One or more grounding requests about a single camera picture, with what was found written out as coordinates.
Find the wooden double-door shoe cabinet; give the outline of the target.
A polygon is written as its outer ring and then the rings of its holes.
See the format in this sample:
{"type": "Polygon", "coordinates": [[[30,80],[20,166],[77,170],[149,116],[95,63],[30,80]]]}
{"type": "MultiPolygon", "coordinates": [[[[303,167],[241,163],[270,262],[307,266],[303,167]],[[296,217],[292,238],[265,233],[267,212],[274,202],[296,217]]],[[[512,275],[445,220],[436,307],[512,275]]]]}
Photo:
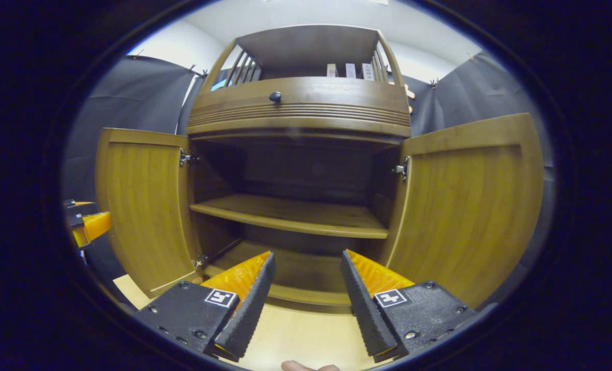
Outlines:
{"type": "MultiPolygon", "coordinates": [[[[192,164],[190,205],[233,193],[357,205],[388,228],[395,204],[390,162],[403,141],[417,137],[412,97],[375,29],[306,24],[233,38],[202,83],[184,134],[175,134],[188,137],[201,159],[192,164]],[[328,63],[336,63],[338,77],[326,76],[328,63]],[[355,63],[357,78],[346,78],[346,63],[355,63]],[[375,81],[363,79],[362,63],[374,65],[375,81]],[[269,99],[275,91],[279,104],[269,99]]],[[[209,257],[192,282],[271,251],[270,297],[302,306],[349,306],[342,252],[381,264],[386,240],[191,215],[201,255],[209,257]]]]}

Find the wooden cabinet door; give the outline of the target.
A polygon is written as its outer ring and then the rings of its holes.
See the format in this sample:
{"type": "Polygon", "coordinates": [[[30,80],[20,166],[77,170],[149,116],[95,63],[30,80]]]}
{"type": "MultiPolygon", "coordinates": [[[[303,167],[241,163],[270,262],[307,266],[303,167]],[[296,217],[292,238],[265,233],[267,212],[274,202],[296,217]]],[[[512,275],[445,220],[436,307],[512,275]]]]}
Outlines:
{"type": "Polygon", "coordinates": [[[529,113],[403,141],[378,260],[412,282],[433,280],[480,307],[525,253],[543,198],[543,151],[529,113]]]}
{"type": "Polygon", "coordinates": [[[189,205],[192,164],[179,166],[188,137],[104,128],[95,164],[96,199],[111,214],[110,245],[134,284],[154,299],[197,277],[202,253],[189,205]]]}

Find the black backdrop cloth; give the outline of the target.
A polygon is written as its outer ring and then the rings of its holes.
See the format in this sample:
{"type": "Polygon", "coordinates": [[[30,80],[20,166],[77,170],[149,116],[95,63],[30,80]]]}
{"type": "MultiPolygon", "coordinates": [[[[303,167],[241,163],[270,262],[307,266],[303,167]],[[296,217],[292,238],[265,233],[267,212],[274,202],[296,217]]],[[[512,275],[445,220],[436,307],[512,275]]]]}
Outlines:
{"type": "MultiPolygon", "coordinates": [[[[415,85],[416,117],[413,136],[497,116],[530,113],[543,150],[543,205],[534,236],[517,267],[486,303],[504,300],[541,256],[555,204],[555,154],[547,121],[513,69],[481,51],[455,68],[432,91],[429,85],[405,77],[415,85]]],[[[95,155],[104,127],[184,134],[186,111],[202,78],[184,66],[153,57],[125,56],[90,90],[77,110],[68,136],[61,170],[63,199],[95,200],[95,155]]]]}

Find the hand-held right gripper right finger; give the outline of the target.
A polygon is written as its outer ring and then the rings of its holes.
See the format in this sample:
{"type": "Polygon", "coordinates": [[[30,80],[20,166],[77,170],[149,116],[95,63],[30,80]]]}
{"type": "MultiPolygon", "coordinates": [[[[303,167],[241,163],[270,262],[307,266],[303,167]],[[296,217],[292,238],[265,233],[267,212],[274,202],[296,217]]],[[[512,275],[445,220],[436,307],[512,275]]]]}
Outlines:
{"type": "Polygon", "coordinates": [[[415,283],[349,249],[341,272],[366,351],[377,363],[418,357],[478,315],[438,282],[415,283]]]}

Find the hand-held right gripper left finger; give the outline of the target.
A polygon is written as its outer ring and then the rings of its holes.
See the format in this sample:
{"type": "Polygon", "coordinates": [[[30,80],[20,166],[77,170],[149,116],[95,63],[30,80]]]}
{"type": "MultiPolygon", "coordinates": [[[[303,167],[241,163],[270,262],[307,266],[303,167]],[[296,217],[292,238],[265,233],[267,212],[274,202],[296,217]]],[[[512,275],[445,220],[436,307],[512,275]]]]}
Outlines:
{"type": "Polygon", "coordinates": [[[182,280],[136,312],[136,319],[192,353],[245,356],[276,273],[265,251],[200,284],[182,280]]]}

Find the wooden inner cabinet shelf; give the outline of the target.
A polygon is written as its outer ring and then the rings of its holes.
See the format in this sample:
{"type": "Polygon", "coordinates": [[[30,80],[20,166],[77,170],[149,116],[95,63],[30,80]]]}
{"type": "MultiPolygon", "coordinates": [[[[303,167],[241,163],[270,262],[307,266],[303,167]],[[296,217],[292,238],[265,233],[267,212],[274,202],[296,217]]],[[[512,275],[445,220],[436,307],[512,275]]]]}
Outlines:
{"type": "Polygon", "coordinates": [[[233,193],[190,205],[196,213],[246,225],[330,237],[386,239],[388,228],[367,207],[233,193]]]}

